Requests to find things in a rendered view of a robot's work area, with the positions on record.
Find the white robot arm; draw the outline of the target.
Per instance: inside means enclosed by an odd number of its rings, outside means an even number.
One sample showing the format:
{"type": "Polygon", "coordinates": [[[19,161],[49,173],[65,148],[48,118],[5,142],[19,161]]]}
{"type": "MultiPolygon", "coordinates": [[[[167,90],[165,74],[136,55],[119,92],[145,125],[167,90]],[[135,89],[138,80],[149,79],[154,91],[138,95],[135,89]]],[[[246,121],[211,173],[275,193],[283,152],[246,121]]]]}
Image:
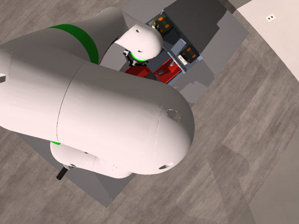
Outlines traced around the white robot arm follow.
{"type": "Polygon", "coordinates": [[[117,7],[0,45],[0,126],[50,140],[64,166],[58,180],[73,167],[114,178],[162,173],[192,145],[194,116],[180,92],[100,65],[113,43],[132,65],[163,47],[159,31],[117,7]]]}

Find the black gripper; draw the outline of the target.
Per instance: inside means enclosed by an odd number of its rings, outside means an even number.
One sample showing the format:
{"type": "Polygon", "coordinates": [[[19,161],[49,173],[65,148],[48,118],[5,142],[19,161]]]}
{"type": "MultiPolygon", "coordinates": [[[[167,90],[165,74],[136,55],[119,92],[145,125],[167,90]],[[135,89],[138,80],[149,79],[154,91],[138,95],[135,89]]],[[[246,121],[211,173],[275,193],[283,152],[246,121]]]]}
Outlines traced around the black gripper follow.
{"type": "MultiPolygon", "coordinates": [[[[132,67],[133,65],[132,65],[132,63],[133,63],[133,61],[130,59],[130,57],[129,57],[129,53],[128,53],[128,50],[127,49],[125,49],[124,50],[124,52],[123,52],[123,54],[125,55],[125,58],[126,58],[126,60],[130,63],[129,64],[129,66],[130,67],[132,67]]],[[[142,64],[135,64],[136,66],[147,66],[147,64],[148,64],[148,61],[147,62],[145,62],[145,63],[142,63],[142,64]]]]}

